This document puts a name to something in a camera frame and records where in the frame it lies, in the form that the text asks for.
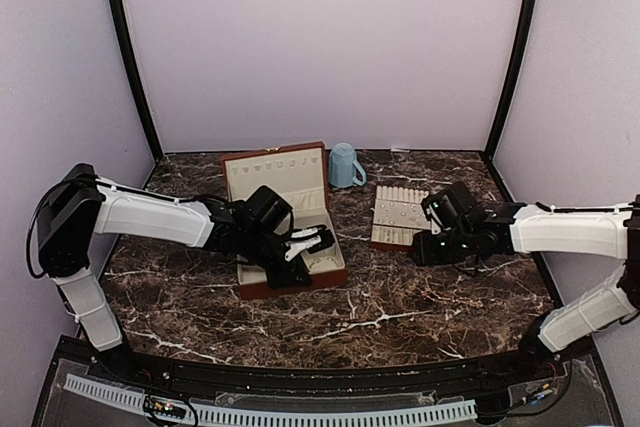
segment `black pole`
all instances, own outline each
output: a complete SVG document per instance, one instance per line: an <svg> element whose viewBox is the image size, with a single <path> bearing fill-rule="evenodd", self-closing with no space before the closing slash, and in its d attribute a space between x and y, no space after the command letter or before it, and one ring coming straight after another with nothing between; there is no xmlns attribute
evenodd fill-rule
<svg viewBox="0 0 640 427"><path fill-rule="evenodd" d="M162 147L160 146L160 139L158 139L158 133L153 125L149 104L147 103L147 98L142 88L138 64L136 63L136 58L133 53L133 45L131 44L129 28L127 27L127 18L124 14L124 5L122 0L109 0L109 4L111 5L113 24L116 28L116 35L118 37L118 43L120 44L120 53L122 55L124 68L127 72L127 78L129 79L133 100L136 104L138 116L140 117L140 122L142 123L144 134L147 137L147 143L149 144L151 153L154 159L158 161L163 155Z"/></svg>
<svg viewBox="0 0 640 427"><path fill-rule="evenodd" d="M531 28L531 19L533 18L533 8L535 3L536 0L522 0L522 5L520 7L518 28L516 29L513 50L511 51L511 59L509 59L509 67L507 68L507 75L504 79L502 94L500 94L500 101L498 102L496 115L493 119L493 125L491 126L489 140L484 148L485 157L490 161L493 160L493 157L496 154L498 144L500 143L500 137L502 136L502 131L504 130L504 125L507 122L507 116L509 115L509 107L511 107L513 94L518 82L518 75L520 74L520 67L522 66L522 59L524 58L524 51L527 46L527 38L529 37L529 29Z"/></svg>

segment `open jewelry box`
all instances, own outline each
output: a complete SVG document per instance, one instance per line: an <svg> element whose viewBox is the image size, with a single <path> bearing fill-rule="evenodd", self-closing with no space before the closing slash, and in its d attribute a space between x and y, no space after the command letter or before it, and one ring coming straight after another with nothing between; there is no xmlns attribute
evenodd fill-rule
<svg viewBox="0 0 640 427"><path fill-rule="evenodd" d="M225 155L222 157L222 170L230 200L247 199L258 187L266 185L291 204L296 229L324 224L335 237L328 210L329 184L324 143ZM277 232L286 231L288 222L285 219ZM243 299L273 297L333 287L347 281L347 269L337 238L328 249L301 255L313 278L310 287L272 290L261 268L238 265L240 296Z"/></svg>

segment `mug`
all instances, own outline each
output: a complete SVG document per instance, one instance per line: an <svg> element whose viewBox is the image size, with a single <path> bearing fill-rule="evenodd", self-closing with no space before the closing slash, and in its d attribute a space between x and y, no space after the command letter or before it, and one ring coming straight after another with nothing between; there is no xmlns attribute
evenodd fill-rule
<svg viewBox="0 0 640 427"><path fill-rule="evenodd" d="M356 158L355 149L344 142L336 145L329 154L329 183L344 188L364 185L366 181L367 174Z"/></svg>

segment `robotic arm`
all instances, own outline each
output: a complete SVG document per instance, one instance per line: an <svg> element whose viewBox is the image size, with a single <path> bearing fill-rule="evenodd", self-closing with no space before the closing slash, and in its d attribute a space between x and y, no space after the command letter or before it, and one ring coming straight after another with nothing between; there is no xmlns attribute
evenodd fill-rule
<svg viewBox="0 0 640 427"><path fill-rule="evenodd" d="M543 204L506 203L486 211L457 182L425 198L422 208L439 233L414 236L418 265L487 259L516 252L576 252L625 260L609 278L579 299L537 319L520 342L536 357L572 342L640 309L640 196L604 208L559 209Z"/></svg>
<svg viewBox="0 0 640 427"><path fill-rule="evenodd" d="M277 229L289 218L289 229ZM102 287L89 269L87 251L94 233L118 233L179 242L208 251L237 254L264 269L272 289L310 286L302 256L331 247L335 239L319 225L293 229L293 209L266 186L246 201L212 196L178 199L132 189L98 177L78 164L40 201L32 219L38 225L38 260L73 309L99 352L126 343Z"/></svg>

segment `brown marble surface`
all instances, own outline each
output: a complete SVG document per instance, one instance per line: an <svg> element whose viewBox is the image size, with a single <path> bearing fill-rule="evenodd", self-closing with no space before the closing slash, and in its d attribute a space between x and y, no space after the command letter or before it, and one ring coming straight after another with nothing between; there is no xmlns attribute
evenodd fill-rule
<svg viewBox="0 0 640 427"><path fill-rule="evenodd" d="M362 151L365 187L332 190L330 211L349 281L341 288L240 300L235 265L219 254L123 236L102 285L133 347L172 358L287 368L362 368L469 358L516 348L552 307L527 256L474 270L417 267L369 248L377 185L438 190L456 180L487 204L500 194L479 156ZM219 154L177 154L148 189L225 194Z"/></svg>

